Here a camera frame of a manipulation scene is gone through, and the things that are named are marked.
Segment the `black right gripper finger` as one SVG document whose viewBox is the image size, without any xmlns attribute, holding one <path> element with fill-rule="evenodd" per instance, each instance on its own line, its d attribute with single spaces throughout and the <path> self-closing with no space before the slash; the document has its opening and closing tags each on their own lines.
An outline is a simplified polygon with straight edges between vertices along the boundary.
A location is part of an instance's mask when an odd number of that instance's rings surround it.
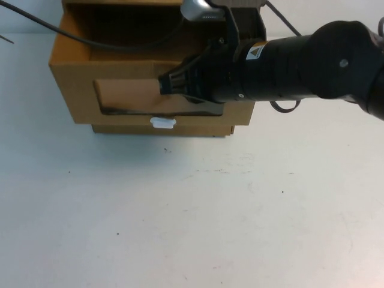
<svg viewBox="0 0 384 288">
<path fill-rule="evenodd" d="M 209 40 L 207 47 L 198 54 L 186 57 L 179 65 L 158 77 L 160 86 L 184 86 L 193 84 L 199 78 L 203 64 L 209 62 L 212 54 L 224 46 L 220 40 Z"/>
<path fill-rule="evenodd" d="M 187 95 L 182 88 L 171 90 L 160 85 L 161 99 L 165 100 L 165 114 L 177 116 L 221 116 L 224 105 Z"/>
</svg>

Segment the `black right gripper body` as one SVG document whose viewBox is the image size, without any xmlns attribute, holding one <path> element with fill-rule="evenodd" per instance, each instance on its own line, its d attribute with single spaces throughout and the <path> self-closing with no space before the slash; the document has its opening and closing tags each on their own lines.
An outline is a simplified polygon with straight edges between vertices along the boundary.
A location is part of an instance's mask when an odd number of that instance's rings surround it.
<svg viewBox="0 0 384 288">
<path fill-rule="evenodd" d="M 243 40 L 236 48 L 211 44 L 188 71 L 188 96 L 217 104 L 252 101 L 261 73 L 255 68 L 257 60 L 247 56 L 265 44 L 259 38 Z"/>
</svg>

